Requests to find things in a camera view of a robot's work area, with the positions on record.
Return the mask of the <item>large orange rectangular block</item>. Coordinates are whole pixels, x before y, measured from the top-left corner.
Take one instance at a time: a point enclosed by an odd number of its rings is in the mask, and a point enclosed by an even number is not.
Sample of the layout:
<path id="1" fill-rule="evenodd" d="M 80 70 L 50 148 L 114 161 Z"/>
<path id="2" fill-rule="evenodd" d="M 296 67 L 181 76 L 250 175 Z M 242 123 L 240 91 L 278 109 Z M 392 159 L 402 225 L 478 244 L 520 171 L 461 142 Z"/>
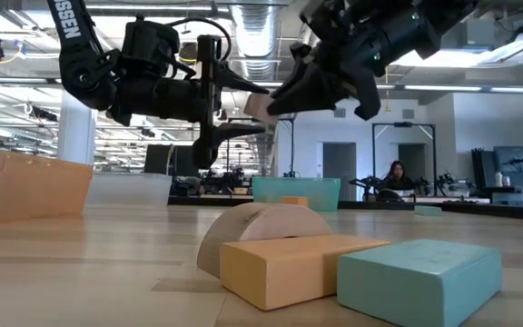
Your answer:
<path id="1" fill-rule="evenodd" d="M 337 233 L 224 243 L 220 281 L 249 304 L 271 311 L 335 294 L 343 254 L 389 244 Z"/>

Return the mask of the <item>black metal station frame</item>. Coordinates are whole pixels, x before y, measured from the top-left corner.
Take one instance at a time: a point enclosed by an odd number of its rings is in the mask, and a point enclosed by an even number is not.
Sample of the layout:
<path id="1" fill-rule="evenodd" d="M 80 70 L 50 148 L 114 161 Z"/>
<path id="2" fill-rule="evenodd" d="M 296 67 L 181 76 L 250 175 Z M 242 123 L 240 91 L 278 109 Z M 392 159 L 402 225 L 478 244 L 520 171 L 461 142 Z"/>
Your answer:
<path id="1" fill-rule="evenodd" d="M 433 195 L 438 195 L 438 185 L 435 183 L 435 181 L 438 178 L 438 170 L 437 170 L 437 140 L 436 140 L 436 125 L 435 124 L 417 124 L 412 122 L 395 122 L 395 123 L 371 123 L 371 150 L 372 150 L 372 175 L 376 176 L 376 139 L 377 135 L 375 134 L 376 128 L 378 126 L 383 126 L 384 128 L 381 131 L 380 134 L 384 130 L 387 129 L 388 126 L 393 126 L 395 128 L 413 128 L 418 127 L 424 134 L 426 134 L 432 141 L 432 169 L 433 169 L 433 183 L 434 183 L 434 189 L 433 189 Z M 431 130 L 431 133 L 429 133 L 424 128 L 428 127 Z"/>

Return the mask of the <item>silver ventilation duct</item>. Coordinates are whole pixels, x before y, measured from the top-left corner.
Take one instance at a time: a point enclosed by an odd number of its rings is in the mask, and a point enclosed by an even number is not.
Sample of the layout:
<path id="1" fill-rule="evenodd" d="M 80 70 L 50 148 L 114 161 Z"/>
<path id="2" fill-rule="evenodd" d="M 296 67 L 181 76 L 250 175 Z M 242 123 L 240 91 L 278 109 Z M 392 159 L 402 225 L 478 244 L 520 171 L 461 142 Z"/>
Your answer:
<path id="1" fill-rule="evenodd" d="M 232 5 L 235 42 L 242 75 L 250 81 L 275 76 L 280 8 L 269 5 Z"/>

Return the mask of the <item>black desk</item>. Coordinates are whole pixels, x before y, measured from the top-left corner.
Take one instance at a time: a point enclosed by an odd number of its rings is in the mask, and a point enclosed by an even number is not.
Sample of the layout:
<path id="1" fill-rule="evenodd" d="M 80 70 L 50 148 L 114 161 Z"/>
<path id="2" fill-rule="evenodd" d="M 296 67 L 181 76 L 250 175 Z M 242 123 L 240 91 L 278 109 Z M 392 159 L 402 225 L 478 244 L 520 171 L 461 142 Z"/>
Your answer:
<path id="1" fill-rule="evenodd" d="M 492 204 L 523 206 L 523 187 L 489 187 L 482 192 Z"/>

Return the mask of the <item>orange translucent plastic bin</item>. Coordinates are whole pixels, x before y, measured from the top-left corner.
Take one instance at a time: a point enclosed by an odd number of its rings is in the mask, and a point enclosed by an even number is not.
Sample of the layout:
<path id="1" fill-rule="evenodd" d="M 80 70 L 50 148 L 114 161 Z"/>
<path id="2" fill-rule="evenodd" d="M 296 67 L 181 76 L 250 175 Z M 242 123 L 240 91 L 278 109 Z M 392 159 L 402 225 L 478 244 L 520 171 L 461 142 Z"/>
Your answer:
<path id="1" fill-rule="evenodd" d="M 80 214 L 93 167 L 0 151 L 0 223 Z"/>

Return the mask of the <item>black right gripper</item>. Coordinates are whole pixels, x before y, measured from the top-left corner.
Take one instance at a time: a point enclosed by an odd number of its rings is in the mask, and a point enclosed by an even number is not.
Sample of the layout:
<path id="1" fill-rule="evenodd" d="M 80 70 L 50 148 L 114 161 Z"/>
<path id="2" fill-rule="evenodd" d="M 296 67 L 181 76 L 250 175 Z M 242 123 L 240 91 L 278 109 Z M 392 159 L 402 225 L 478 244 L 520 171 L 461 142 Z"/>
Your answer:
<path id="1" fill-rule="evenodd" d="M 389 64 L 392 0 L 314 0 L 301 20 L 319 38 L 316 45 L 291 46 L 294 68 L 271 92 L 270 115 L 333 110 L 354 98 L 354 113 L 363 120 L 380 110 L 375 75 Z"/>

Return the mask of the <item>white building pillar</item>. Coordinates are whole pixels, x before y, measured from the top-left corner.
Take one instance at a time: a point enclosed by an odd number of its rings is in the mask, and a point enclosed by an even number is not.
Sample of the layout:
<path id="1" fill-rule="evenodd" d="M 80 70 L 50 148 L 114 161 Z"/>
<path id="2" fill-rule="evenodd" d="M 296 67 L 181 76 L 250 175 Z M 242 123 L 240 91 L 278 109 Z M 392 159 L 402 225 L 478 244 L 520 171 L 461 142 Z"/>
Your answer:
<path id="1" fill-rule="evenodd" d="M 97 115 L 96 110 L 63 91 L 57 148 L 59 160 L 94 164 Z"/>

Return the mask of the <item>natural wooden arch block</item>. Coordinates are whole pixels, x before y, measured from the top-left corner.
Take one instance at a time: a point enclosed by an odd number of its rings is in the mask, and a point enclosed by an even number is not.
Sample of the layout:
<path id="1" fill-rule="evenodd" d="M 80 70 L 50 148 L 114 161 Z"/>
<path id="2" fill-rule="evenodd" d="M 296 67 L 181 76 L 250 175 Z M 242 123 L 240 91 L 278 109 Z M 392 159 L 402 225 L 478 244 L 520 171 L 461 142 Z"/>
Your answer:
<path id="1" fill-rule="evenodd" d="M 223 243 L 283 239 L 332 234 L 326 221 L 313 210 L 299 205 L 244 203 L 221 214 L 202 239 L 197 266 L 220 277 Z"/>

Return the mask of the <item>grey door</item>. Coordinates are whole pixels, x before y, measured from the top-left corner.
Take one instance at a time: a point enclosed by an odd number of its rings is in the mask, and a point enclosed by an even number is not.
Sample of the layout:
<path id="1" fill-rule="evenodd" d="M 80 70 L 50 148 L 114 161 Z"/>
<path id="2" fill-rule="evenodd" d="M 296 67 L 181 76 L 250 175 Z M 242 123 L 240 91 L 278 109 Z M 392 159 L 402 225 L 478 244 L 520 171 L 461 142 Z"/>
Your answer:
<path id="1" fill-rule="evenodd" d="M 405 174 L 413 181 L 426 176 L 426 145 L 399 144 L 399 160 L 404 164 Z"/>
<path id="2" fill-rule="evenodd" d="M 340 179 L 340 200 L 355 202 L 357 187 L 350 181 L 356 178 L 356 144 L 324 143 L 322 157 L 323 176 Z"/>

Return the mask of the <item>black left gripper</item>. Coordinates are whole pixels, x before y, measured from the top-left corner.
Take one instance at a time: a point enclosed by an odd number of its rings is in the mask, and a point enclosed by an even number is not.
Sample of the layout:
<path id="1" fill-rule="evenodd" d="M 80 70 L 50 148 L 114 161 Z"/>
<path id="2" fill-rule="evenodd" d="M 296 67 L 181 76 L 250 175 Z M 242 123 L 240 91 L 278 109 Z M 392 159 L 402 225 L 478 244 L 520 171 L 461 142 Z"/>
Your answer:
<path id="1" fill-rule="evenodd" d="M 117 83 L 115 101 L 108 109 L 110 117 L 126 126 L 131 124 L 133 114 L 197 123 L 200 133 L 192 144 L 192 160 L 199 169 L 212 166 L 224 142 L 235 137 L 264 133 L 265 128 L 258 125 L 223 123 L 215 126 L 212 123 L 216 95 L 214 84 L 254 94 L 270 93 L 236 74 L 226 61 L 219 61 L 221 43 L 217 35 L 198 37 L 198 48 L 204 51 L 201 63 L 205 68 L 204 75 L 199 79 L 187 77 L 178 80 L 164 75 L 129 74 L 124 69 L 124 75 Z M 169 68 L 181 70 L 184 66 L 175 60 Z"/>

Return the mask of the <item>large teal rectangular block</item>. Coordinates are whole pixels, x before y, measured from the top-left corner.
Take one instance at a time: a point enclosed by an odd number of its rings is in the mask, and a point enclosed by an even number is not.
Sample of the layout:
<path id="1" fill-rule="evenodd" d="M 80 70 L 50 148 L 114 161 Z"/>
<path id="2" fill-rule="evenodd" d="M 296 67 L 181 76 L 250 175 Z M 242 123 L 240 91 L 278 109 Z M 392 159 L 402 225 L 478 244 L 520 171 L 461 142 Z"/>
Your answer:
<path id="1" fill-rule="evenodd" d="M 502 283 L 499 249 L 418 239 L 342 255 L 337 299 L 401 327 L 459 327 Z"/>

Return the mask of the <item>clear plastic bin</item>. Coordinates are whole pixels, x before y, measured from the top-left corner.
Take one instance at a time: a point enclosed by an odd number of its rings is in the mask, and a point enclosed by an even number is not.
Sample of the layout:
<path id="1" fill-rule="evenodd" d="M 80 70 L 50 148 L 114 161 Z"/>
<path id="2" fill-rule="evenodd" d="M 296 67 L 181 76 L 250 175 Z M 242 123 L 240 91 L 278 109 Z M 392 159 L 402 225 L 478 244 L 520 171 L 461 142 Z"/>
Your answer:
<path id="1" fill-rule="evenodd" d="M 86 204 L 166 205 L 171 186 L 160 173 L 94 173 Z"/>

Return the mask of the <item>black table frame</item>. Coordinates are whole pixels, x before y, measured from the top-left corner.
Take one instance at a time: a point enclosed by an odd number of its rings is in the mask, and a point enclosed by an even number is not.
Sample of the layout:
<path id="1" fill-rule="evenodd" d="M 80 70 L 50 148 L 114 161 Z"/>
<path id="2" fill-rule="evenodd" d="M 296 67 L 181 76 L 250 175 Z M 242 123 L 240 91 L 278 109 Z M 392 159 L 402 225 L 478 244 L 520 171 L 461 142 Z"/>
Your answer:
<path id="1" fill-rule="evenodd" d="M 252 203 L 252 198 L 221 196 L 181 197 L 170 196 L 169 205 L 196 205 L 229 207 Z M 339 201 L 336 210 L 369 210 L 369 211 L 414 211 L 418 206 L 439 207 L 443 212 L 486 215 L 523 220 L 523 206 L 495 205 L 482 203 L 381 203 Z"/>

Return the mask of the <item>grey computer monitor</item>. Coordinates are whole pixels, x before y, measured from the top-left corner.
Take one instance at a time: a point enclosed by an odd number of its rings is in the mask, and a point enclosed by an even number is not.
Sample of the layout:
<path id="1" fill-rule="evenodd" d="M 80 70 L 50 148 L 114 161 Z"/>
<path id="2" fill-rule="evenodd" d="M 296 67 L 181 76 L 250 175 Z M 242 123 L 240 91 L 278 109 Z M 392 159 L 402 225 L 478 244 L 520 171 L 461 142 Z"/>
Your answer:
<path id="1" fill-rule="evenodd" d="M 523 173 L 523 146 L 495 146 L 496 168 L 501 173 Z"/>

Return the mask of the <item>person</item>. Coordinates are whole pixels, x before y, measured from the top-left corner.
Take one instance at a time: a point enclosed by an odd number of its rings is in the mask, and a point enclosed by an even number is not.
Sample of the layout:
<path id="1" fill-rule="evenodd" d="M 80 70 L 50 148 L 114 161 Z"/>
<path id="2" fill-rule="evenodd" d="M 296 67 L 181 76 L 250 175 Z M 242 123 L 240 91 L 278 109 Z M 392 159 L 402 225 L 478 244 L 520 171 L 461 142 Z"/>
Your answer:
<path id="1" fill-rule="evenodd" d="M 415 188 L 415 183 L 406 175 L 403 162 L 399 160 L 391 164 L 382 184 L 390 190 L 407 191 Z"/>

